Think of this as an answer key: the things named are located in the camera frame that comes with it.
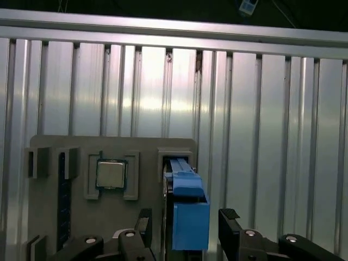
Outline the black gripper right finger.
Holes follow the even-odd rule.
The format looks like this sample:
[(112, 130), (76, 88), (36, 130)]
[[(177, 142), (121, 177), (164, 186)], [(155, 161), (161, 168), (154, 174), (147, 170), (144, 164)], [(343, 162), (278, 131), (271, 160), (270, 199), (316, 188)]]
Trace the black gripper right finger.
[(342, 260), (312, 241), (285, 234), (276, 242), (252, 229), (242, 229), (234, 209), (219, 209), (219, 241), (228, 260)]

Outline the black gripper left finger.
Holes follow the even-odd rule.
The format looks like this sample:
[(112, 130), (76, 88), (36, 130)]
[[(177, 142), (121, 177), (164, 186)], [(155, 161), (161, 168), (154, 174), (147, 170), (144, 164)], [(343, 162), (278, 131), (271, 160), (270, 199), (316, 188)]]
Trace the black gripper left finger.
[(122, 231), (105, 242), (99, 235), (84, 235), (72, 240), (47, 260), (155, 260), (151, 250), (152, 209), (139, 213), (133, 229)]

